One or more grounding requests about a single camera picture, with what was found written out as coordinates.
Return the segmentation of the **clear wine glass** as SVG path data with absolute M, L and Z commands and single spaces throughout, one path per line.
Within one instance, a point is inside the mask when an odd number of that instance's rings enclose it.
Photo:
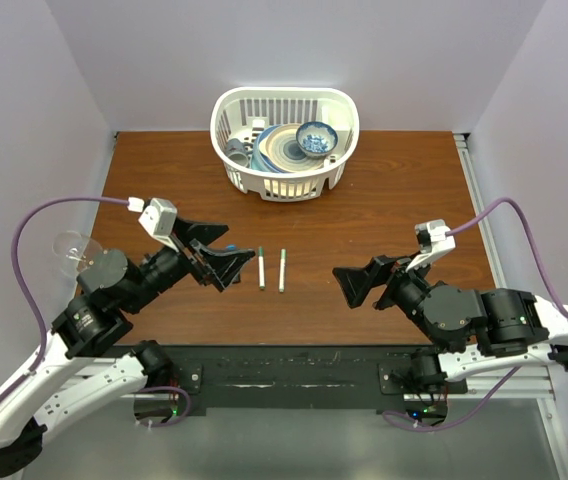
M 59 233 L 53 241 L 52 250 L 59 260 L 60 270 L 72 279 L 88 269 L 103 252 L 96 240 L 77 231 Z

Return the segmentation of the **aluminium frame rail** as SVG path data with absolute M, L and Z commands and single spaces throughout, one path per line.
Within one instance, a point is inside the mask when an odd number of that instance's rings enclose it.
M 453 134 L 453 140 L 458 151 L 471 202 L 475 213 L 479 214 L 485 209 L 485 206 L 468 147 L 468 137 L 468 133 Z M 495 286 L 505 287 L 506 280 L 488 219 L 482 220 L 478 224 L 478 228 L 482 236 Z M 544 373 L 534 376 L 531 368 L 523 368 L 493 396 L 493 399 L 527 399 L 536 402 L 536 408 L 558 477 L 560 479 L 568 479 L 568 441 L 559 419 L 555 392 L 549 371 L 545 370 Z

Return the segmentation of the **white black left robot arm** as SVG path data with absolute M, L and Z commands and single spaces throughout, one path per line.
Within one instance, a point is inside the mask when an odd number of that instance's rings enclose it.
M 0 478 L 31 463 L 54 434 L 112 399 L 170 383 L 173 363 L 155 341 L 143 341 L 110 367 L 68 388 L 66 382 L 104 355 L 133 327 L 137 314 L 185 276 L 227 289 L 256 253 L 216 250 L 224 224 L 178 218 L 165 229 L 168 244 L 139 264 L 124 252 L 97 253 L 79 274 L 79 296 L 53 321 L 37 349 L 0 387 Z

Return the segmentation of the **beige blue plate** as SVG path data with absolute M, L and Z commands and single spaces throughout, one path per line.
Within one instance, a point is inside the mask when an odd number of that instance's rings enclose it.
M 250 167 L 271 173 L 301 173 L 318 170 L 323 159 L 307 157 L 299 148 L 295 134 L 299 123 L 272 125 L 256 139 Z

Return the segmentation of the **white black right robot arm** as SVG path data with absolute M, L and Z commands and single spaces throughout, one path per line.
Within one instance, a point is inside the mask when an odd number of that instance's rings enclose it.
M 336 267 L 333 275 L 349 307 L 382 287 L 374 308 L 399 308 L 430 340 L 401 376 L 416 391 L 434 393 L 473 375 L 526 365 L 557 364 L 568 372 L 568 321 L 551 302 L 521 290 L 430 283 L 427 267 L 409 263 L 377 256 L 364 267 Z

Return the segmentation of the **grey blue mug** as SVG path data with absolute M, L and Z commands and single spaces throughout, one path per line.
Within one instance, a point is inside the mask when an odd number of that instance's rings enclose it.
M 250 155 L 242 141 L 237 138 L 230 138 L 224 148 L 225 156 L 235 164 L 248 167 L 250 165 Z

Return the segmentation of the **white pen green tip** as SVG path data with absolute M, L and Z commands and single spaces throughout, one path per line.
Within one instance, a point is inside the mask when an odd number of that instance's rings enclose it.
M 260 290 L 265 289 L 265 263 L 262 253 L 258 254 L 258 286 Z

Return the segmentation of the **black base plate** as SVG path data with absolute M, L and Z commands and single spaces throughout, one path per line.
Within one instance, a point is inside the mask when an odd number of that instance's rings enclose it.
M 440 418 L 464 381 L 448 383 L 430 347 L 410 345 L 172 345 L 172 385 L 185 390 L 134 398 L 137 419 L 162 423 L 188 409 L 409 410 Z

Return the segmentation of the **white plastic dish basket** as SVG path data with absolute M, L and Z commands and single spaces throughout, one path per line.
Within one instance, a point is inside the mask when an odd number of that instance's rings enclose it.
M 333 88 L 238 87 L 216 101 L 210 137 L 236 189 L 272 202 L 334 188 L 359 140 L 357 107 Z

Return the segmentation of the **blue patterned bowl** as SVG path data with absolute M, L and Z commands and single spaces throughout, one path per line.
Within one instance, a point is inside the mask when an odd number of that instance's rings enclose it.
M 330 125 L 311 121 L 299 126 L 295 134 L 300 150 L 309 158 L 324 158 L 338 145 L 337 132 Z

